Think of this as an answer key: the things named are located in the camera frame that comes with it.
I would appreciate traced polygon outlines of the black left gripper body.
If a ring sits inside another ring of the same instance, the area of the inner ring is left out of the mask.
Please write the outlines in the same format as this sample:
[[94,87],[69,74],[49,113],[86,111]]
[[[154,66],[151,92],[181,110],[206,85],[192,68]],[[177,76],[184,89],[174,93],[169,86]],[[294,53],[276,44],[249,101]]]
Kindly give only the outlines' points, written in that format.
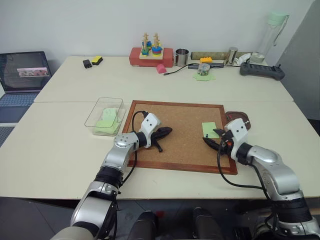
[[165,137],[165,127],[159,127],[156,131],[151,134],[151,144],[154,145],[158,139]]

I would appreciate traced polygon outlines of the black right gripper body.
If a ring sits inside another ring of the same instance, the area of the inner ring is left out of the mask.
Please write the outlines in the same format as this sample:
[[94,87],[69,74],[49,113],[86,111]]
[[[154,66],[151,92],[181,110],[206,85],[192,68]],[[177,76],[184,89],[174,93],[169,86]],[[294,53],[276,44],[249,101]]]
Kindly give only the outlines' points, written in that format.
[[233,133],[231,130],[222,131],[220,135],[220,153],[221,154],[231,154],[234,142],[233,142]]

